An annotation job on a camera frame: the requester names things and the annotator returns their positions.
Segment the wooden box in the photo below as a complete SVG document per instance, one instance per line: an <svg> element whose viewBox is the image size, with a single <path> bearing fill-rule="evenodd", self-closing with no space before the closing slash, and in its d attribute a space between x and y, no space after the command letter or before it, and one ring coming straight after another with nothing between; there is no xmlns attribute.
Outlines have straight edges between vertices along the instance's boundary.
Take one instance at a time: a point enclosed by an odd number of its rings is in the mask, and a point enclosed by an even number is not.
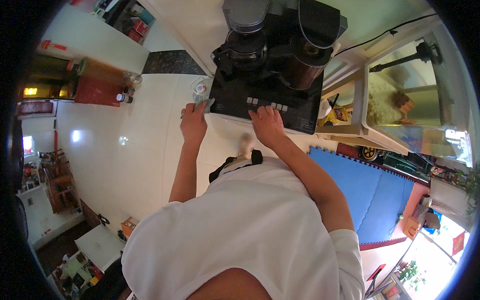
<svg viewBox="0 0 480 300"><path fill-rule="evenodd" d="M129 217L128 219L122 222L121 230L123 231L123 235L126 238L128 238L132 234L132 231L137 226L136 223L137 223L136 220L133 220L132 217Z"/></svg>

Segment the red box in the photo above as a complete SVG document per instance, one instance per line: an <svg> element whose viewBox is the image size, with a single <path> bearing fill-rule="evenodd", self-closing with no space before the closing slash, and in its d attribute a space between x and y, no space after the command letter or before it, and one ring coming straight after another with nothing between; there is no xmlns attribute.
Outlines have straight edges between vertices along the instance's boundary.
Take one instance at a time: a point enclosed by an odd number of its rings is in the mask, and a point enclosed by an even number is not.
<svg viewBox="0 0 480 300"><path fill-rule="evenodd" d="M128 37L131 38L132 40L134 40L137 43L140 43L142 41L142 39L144 38L143 36L141 36L138 32L136 32L133 29L128 34Z"/></svg>
<svg viewBox="0 0 480 300"><path fill-rule="evenodd" d="M148 32L148 25L145 24L142 20L138 19L135 24L133 25L133 28L135 29L136 32L141 34L142 36L145 36Z"/></svg>

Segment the window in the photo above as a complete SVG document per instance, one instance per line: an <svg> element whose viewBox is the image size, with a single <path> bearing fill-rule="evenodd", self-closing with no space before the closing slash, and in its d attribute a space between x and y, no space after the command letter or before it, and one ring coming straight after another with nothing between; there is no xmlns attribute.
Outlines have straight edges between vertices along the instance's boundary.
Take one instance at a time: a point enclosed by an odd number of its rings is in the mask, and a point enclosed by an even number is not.
<svg viewBox="0 0 480 300"><path fill-rule="evenodd" d="M33 137L24 136L24 157L35 155Z"/></svg>

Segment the wheel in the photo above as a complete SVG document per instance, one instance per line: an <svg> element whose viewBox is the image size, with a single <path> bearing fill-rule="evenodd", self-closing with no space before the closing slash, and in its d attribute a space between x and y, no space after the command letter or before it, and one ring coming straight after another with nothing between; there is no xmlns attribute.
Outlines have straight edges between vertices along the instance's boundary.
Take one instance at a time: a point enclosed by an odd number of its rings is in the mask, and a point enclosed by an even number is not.
<svg viewBox="0 0 480 300"><path fill-rule="evenodd" d="M362 147L360 149L361 158L366 161L374 161L378 156L378 150L371 147Z"/></svg>

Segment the white cabinet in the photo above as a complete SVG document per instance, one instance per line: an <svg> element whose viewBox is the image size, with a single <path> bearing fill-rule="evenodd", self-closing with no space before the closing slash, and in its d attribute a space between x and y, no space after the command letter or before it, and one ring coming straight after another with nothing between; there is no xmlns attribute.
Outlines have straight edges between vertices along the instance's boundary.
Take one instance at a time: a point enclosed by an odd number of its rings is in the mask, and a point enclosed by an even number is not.
<svg viewBox="0 0 480 300"><path fill-rule="evenodd" d="M120 257L120 251L125 248L125 242L103 225L98 225L82 235L75 240L75 244L102 272Z"/></svg>

